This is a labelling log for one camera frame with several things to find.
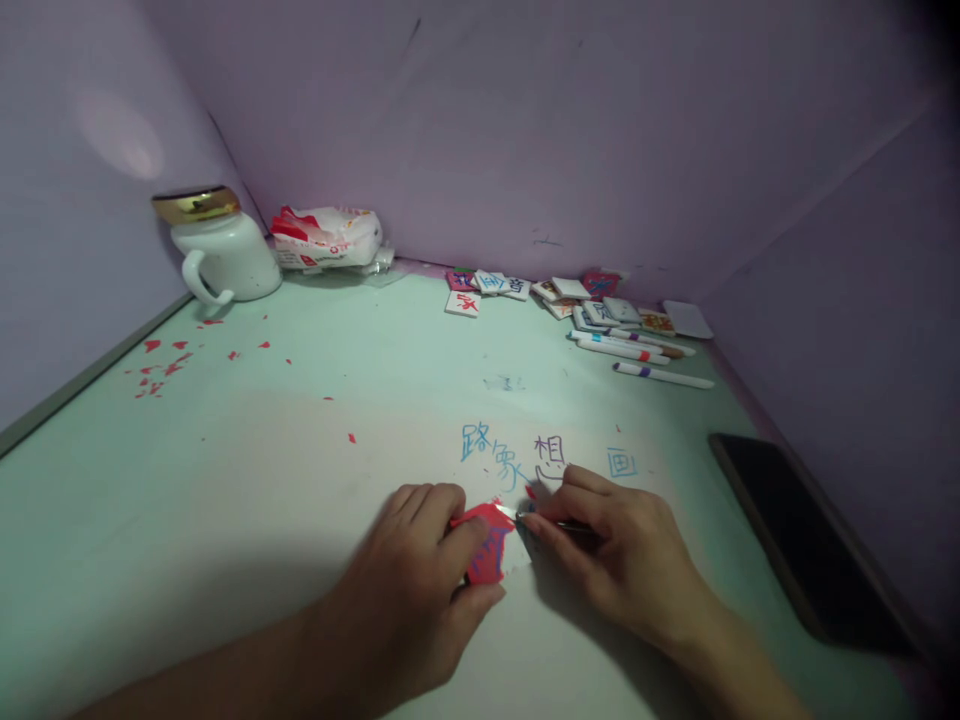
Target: mug handle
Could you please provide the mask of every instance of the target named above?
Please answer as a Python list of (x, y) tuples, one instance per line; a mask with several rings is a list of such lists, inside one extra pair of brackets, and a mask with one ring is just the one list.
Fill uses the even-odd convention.
[(183, 280), (190, 288), (190, 292), (197, 296), (197, 300), (205, 305), (226, 305), (233, 300), (233, 290), (224, 290), (220, 295), (214, 297), (207, 290), (203, 280), (200, 279), (200, 263), (203, 262), (207, 254), (203, 250), (191, 250), (187, 257), (183, 259)]

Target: tile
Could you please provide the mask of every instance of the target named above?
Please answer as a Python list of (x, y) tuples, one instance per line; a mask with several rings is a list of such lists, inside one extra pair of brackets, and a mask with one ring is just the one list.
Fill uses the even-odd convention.
[(471, 284), (472, 280), (473, 273), (457, 272), (456, 270), (447, 273), (447, 284), (451, 290), (473, 292), (474, 286)]
[(530, 297), (530, 286), (531, 283), (529, 280), (521, 280), (520, 278), (507, 278), (507, 286), (509, 291), (503, 294), (504, 297), (513, 298), (514, 300), (519, 300), (520, 302), (526, 302), (527, 298)]
[(567, 280), (565, 278), (553, 278), (553, 286), (560, 293), (560, 297), (573, 298), (574, 300), (589, 300), (590, 291), (587, 290), (579, 280)]
[(546, 302), (556, 302), (560, 299), (560, 293), (557, 292), (557, 288), (549, 280), (534, 283), (530, 286), (530, 292), (535, 292)]
[(573, 315), (573, 309), (578, 305), (576, 300), (571, 298), (560, 298), (553, 302), (544, 302), (543, 306), (557, 319), (563, 320), (565, 317)]
[(597, 272), (591, 270), (584, 273), (583, 286), (590, 293), (593, 300), (603, 300), (608, 295), (617, 292), (617, 285), (620, 283), (620, 276), (614, 273)]
[(669, 315), (653, 312), (652, 310), (644, 310), (643, 308), (637, 308), (637, 311), (640, 313), (640, 322), (643, 324), (641, 327), (642, 330), (656, 333), (657, 335), (676, 337), (677, 331), (674, 329)]
[(594, 325), (587, 319), (586, 313), (583, 311), (583, 306), (578, 305), (573, 309), (573, 324), (576, 325), (577, 330), (582, 332), (603, 332), (607, 328), (603, 325)]
[(480, 314), (480, 296), (477, 293), (451, 290), (450, 297), (447, 298), (447, 307), (444, 310), (451, 315), (477, 317)]
[(621, 300), (620, 298), (605, 297), (603, 299), (603, 304), (607, 306), (607, 310), (610, 311), (610, 317), (614, 320), (617, 320), (620, 323), (638, 323), (640, 322), (640, 313), (638, 313), (633, 305), (628, 303), (626, 300)]
[(473, 275), (477, 281), (477, 287), (484, 295), (499, 295), (509, 290), (507, 279), (501, 273), (488, 273), (485, 270), (477, 270)]
[(586, 313), (587, 320), (594, 325), (603, 325), (604, 327), (620, 327), (620, 321), (614, 320), (607, 310), (607, 306), (596, 300), (584, 300), (583, 312)]

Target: red paper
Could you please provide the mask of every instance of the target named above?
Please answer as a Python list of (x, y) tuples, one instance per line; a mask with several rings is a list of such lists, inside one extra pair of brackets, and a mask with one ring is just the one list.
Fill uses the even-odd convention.
[(484, 518), (490, 524), (490, 533), (470, 563), (467, 578), (471, 583), (479, 585), (498, 583), (503, 580), (503, 571), (500, 569), (503, 561), (503, 543), (516, 526), (513, 520), (497, 509), (495, 503), (477, 505), (464, 513), (463, 517), (451, 520), (450, 526), (456, 527), (474, 517)]

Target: plastic bag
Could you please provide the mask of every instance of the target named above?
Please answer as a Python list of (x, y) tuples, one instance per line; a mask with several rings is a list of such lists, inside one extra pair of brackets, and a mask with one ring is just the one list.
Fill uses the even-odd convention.
[(383, 242), (377, 214), (359, 208), (284, 206), (270, 232), (277, 262), (292, 270), (369, 265)]

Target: black phone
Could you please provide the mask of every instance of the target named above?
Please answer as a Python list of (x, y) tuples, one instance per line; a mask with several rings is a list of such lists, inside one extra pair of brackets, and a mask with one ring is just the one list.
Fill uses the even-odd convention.
[(798, 460), (714, 434), (710, 447), (800, 621), (825, 642), (916, 654), (916, 621)]

